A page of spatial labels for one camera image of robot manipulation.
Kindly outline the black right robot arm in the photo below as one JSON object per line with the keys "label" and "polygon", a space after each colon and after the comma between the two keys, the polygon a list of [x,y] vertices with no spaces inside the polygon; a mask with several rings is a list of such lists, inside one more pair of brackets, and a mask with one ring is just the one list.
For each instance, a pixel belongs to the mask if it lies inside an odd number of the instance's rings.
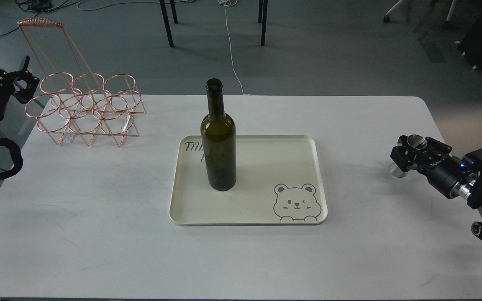
{"label": "black right robot arm", "polygon": [[[398,178],[415,170],[448,199],[461,197],[482,216],[482,148],[462,158],[452,156],[453,148],[431,137],[402,135],[392,148],[390,173]],[[482,241],[482,221],[471,225]]]}

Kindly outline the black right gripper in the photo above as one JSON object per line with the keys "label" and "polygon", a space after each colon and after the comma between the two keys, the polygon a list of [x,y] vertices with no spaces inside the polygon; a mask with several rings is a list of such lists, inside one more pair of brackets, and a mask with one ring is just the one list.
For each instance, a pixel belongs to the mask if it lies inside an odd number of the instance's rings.
{"label": "black right gripper", "polygon": [[419,155],[422,159],[442,159],[432,169],[419,169],[419,173],[443,196],[453,199],[459,196],[461,187],[475,181],[476,173],[460,158],[451,156],[452,150],[450,145],[431,137],[401,135],[392,148],[390,158],[402,173],[412,169]]}

